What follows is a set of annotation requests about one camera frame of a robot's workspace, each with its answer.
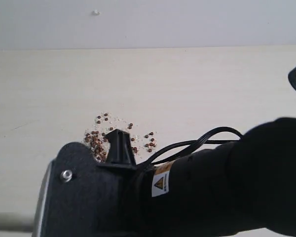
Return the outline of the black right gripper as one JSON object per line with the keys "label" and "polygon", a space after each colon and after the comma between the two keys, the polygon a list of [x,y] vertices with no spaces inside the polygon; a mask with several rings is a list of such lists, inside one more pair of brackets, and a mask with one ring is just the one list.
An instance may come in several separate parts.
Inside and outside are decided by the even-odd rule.
{"label": "black right gripper", "polygon": [[136,165],[130,134],[119,129],[105,138],[110,149],[105,163],[97,165],[96,175],[96,236],[151,237],[142,213],[141,188],[154,166]]}

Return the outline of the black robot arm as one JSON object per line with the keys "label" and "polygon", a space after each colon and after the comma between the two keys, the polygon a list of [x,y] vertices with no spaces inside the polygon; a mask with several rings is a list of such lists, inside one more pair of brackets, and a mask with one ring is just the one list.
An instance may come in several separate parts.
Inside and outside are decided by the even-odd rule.
{"label": "black robot arm", "polygon": [[214,149],[219,127],[162,161],[130,161],[121,133],[102,174],[96,233],[111,237],[221,237],[267,228],[296,237],[296,118],[256,126]]}

